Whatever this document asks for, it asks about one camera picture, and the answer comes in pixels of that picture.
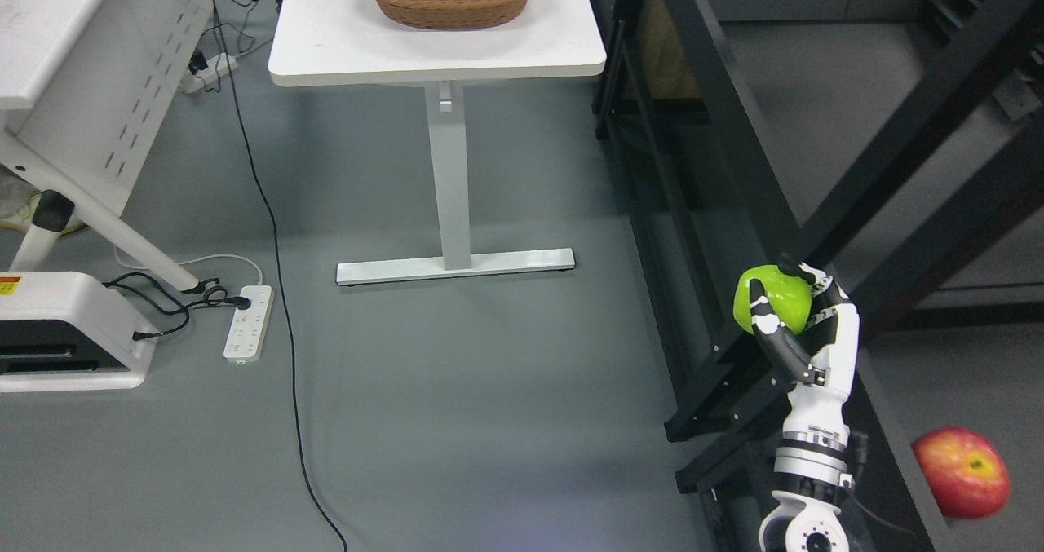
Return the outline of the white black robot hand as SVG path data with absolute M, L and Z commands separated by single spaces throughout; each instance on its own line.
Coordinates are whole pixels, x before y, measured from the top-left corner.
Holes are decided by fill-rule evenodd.
M 775 312 L 763 282 L 754 277 L 749 287 L 752 334 L 764 354 L 790 374 L 790 413 L 783 421 L 787 439 L 846 448 L 850 429 L 843 406 L 852 391 L 859 342 L 857 307 L 830 273 L 781 254 L 778 267 L 798 277 L 812 292 L 812 307 L 802 333 L 794 335 Z

